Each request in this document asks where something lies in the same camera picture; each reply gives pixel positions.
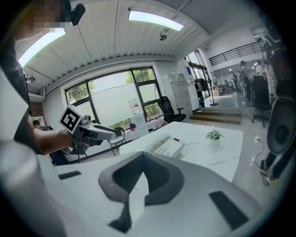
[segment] fluorescent light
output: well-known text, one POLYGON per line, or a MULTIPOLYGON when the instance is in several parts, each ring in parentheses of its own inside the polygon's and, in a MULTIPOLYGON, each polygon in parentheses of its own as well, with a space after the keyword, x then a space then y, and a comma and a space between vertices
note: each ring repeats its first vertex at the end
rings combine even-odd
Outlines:
POLYGON ((29 60, 41 49, 53 42, 55 39, 63 36, 64 34, 65 30, 63 28, 55 28, 52 32, 46 33, 40 39, 38 39, 30 48, 27 49, 27 51, 19 58, 18 62, 22 67, 24 67, 26 63, 29 62, 29 60))
POLYGON ((152 13, 148 13, 148 12, 130 11, 129 20, 144 21, 144 22, 150 22, 158 25, 164 25, 166 27, 175 29, 177 31, 183 28, 183 25, 181 25, 176 21, 173 21, 171 19, 159 16, 159 15, 155 15, 152 13))

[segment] gray tiled floor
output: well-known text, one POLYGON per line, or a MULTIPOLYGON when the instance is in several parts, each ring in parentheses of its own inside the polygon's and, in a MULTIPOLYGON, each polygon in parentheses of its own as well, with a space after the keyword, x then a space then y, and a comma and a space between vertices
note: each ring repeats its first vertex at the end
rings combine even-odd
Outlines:
MULTIPOLYGON (((219 105, 216 107, 219 108, 234 108, 241 107, 243 112, 242 122, 240 125, 231 125, 226 123, 218 123, 218 122, 209 122, 209 121, 200 121, 200 120, 192 120, 190 119, 188 123, 191 124, 200 124, 207 125, 216 128, 228 128, 234 130, 240 130, 244 133, 243 135, 243 145, 241 150, 240 161, 234 175, 233 183, 243 189, 246 193, 251 195, 255 200, 258 201, 261 207, 267 206, 271 204, 277 197, 283 193, 283 188, 285 188, 285 184, 290 176, 292 171, 292 164, 289 164, 287 169, 282 174, 281 178, 277 183, 274 183, 270 186, 265 186, 263 184, 263 176, 259 171, 259 168, 254 163, 254 156, 256 156, 263 148, 262 143, 254 142, 255 136, 259 136, 259 138, 264 143, 264 150, 261 155, 257 158, 257 163, 260 163, 261 159, 264 159, 267 153, 267 144, 266 144, 266 135, 268 122, 265 125, 265 128, 258 128, 257 125, 252 123, 250 116, 247 114, 253 115, 254 108, 250 106, 246 106, 246 109, 242 107, 242 94, 234 94, 233 96, 226 96, 221 98, 214 98, 215 102, 218 102, 219 105)), ((119 150, 115 150, 115 154, 119 155, 119 150)), ((84 162, 89 162, 98 159, 105 159, 109 157, 113 157, 113 153, 111 151, 104 153, 102 155, 90 158, 84 162)))

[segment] wooden platform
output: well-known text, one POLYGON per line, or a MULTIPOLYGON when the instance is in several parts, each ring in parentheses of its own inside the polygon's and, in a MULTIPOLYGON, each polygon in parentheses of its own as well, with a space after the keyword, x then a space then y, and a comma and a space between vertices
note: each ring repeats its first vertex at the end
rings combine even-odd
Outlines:
POLYGON ((241 124, 241 109, 200 108, 199 111, 194 112, 190 118, 219 123, 241 124))

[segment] railing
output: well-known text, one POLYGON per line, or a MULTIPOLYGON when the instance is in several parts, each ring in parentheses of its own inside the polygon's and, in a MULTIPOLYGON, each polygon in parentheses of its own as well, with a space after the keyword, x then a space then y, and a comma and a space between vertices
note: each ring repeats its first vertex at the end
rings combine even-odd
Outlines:
POLYGON ((255 54, 261 52, 258 43, 246 44, 241 47, 235 48, 233 50, 226 51, 215 57, 210 58, 212 66, 217 65, 222 62, 229 61, 234 58, 242 57, 248 54, 255 54))

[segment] forearm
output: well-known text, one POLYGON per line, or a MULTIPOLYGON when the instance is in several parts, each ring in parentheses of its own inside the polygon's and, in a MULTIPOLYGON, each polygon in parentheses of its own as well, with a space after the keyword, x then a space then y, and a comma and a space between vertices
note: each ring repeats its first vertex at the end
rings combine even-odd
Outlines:
POLYGON ((44 154, 49 154, 65 147, 72 147, 71 135, 66 131, 34 129, 33 134, 44 154))

